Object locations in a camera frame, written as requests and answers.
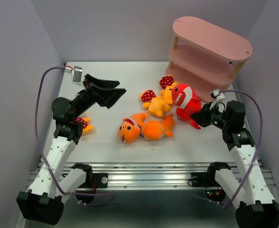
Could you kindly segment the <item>red shark plush front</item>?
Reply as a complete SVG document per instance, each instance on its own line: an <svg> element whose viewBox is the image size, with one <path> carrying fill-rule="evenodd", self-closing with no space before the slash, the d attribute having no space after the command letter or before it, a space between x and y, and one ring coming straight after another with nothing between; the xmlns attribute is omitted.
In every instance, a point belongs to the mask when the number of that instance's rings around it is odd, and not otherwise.
<svg viewBox="0 0 279 228"><path fill-rule="evenodd" d="M187 122L193 128L200 130L200 126L191 115L201 111L202 103L196 92L187 84L179 84L172 90L173 104L176 106L176 116L180 121Z"/></svg>

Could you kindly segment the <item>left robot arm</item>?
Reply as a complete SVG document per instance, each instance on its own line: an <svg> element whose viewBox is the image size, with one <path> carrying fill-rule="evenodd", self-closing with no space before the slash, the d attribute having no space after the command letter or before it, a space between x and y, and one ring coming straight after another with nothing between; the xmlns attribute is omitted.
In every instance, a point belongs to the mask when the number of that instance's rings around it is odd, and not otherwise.
<svg viewBox="0 0 279 228"><path fill-rule="evenodd" d="M26 191L17 196L17 204L25 219L56 225L61 219L64 205L71 195L79 195L77 188L94 185L93 169L84 163L75 163L63 179L67 159L78 145L84 123L76 119L92 105L111 108L126 92L118 88L119 81L84 76L84 89L73 100L56 98L51 105L56 129L47 155L35 180Z"/></svg>

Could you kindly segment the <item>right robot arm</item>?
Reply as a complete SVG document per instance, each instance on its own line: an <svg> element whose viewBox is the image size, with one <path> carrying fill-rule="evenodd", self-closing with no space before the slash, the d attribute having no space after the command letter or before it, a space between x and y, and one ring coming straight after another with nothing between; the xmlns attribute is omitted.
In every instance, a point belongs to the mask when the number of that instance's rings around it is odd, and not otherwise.
<svg viewBox="0 0 279 228"><path fill-rule="evenodd" d="M223 112L216 103L209 103L191 115L201 127L214 125L221 129L222 138L241 176L238 181L226 164L215 162L209 166L206 180L210 185L219 184L223 188L229 197L223 208L234 206L240 228L277 228L279 203L267 187L257 162L255 142L244 127L245 114L244 104L232 100Z"/></svg>

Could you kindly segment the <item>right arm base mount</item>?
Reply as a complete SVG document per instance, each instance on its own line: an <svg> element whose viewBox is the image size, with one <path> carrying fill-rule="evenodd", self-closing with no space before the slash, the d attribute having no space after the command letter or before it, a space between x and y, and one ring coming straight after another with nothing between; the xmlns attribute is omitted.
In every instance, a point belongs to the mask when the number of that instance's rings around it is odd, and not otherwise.
<svg viewBox="0 0 279 228"><path fill-rule="evenodd" d="M215 180L209 179L207 172L191 172L188 184L195 188L204 188L204 194L208 200L223 204L226 193L222 186Z"/></svg>

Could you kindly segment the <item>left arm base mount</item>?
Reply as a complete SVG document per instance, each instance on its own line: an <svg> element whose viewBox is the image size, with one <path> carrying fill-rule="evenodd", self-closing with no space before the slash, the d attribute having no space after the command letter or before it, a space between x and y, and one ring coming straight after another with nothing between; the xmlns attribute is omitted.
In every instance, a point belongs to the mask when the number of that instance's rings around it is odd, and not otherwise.
<svg viewBox="0 0 279 228"><path fill-rule="evenodd" d="M89 191L85 191L85 193L89 194L97 194L98 189L105 189L108 186L108 173L94 173L92 180L90 182L86 181L82 185L80 185L79 189L90 189ZM78 196L76 195L76 199L81 203L91 203L96 197L95 196Z"/></svg>

